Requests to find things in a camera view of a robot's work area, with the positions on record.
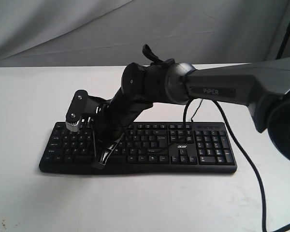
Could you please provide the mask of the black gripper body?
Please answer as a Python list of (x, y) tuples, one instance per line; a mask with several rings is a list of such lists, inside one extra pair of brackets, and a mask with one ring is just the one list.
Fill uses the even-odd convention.
[(98, 106), (94, 117), (93, 131), (96, 139), (106, 145), (119, 139), (142, 111), (153, 106), (150, 101), (131, 99), (124, 95), (115, 95)]

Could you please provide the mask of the grey black piper robot arm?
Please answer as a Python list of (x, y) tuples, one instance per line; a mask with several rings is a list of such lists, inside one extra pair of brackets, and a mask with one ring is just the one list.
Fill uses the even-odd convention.
[(130, 63), (115, 96), (104, 103), (93, 130), (107, 143), (154, 103), (185, 105), (194, 99), (244, 105), (258, 132), (267, 131), (290, 160), (290, 58), (196, 69), (188, 63)]

